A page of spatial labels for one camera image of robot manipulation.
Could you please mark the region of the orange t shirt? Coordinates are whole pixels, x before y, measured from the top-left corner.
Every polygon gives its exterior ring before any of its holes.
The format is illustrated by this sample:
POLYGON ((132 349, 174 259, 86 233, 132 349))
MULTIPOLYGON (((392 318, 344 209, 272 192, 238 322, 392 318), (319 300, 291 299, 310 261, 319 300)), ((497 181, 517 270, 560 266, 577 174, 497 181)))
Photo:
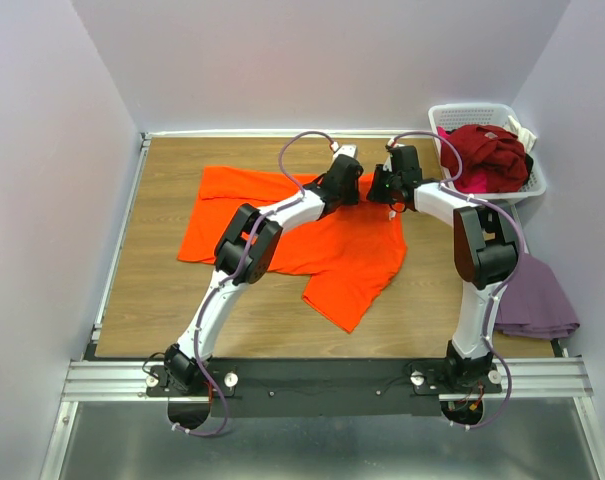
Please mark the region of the orange t shirt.
MULTIPOLYGON (((266 206, 294 192, 281 174, 206 167, 178 260, 213 263, 214 248, 240 205, 266 206)), ((400 218, 385 205, 360 199, 284 234, 269 269, 309 276, 303 300, 351 333, 398 273, 406 252, 400 218)))

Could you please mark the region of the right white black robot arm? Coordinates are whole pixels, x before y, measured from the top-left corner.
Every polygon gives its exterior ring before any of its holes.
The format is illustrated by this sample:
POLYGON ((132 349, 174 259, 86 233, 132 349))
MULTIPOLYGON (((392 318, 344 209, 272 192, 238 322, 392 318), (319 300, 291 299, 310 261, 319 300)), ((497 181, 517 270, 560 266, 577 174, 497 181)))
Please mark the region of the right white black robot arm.
POLYGON ((493 331, 505 281, 518 265, 521 236, 504 206, 462 195, 425 179, 413 146, 389 146, 367 199, 401 213, 430 215, 452 227, 454 265, 463 283, 458 325, 443 358, 409 365, 418 395, 499 392, 493 331))

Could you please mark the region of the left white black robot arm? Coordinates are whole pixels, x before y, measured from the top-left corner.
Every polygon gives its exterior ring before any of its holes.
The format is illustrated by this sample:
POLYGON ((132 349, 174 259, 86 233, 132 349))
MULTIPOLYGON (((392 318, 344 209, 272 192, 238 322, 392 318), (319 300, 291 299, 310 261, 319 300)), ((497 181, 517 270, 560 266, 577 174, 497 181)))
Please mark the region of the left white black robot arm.
POLYGON ((318 221, 359 200, 363 167, 357 147, 337 149, 327 172, 275 204, 241 205, 214 249, 214 270, 206 294, 184 333, 164 353, 170 384, 183 395, 196 393, 204 380, 202 367, 213 355, 216 340, 235 303, 267 272, 283 234, 318 221))

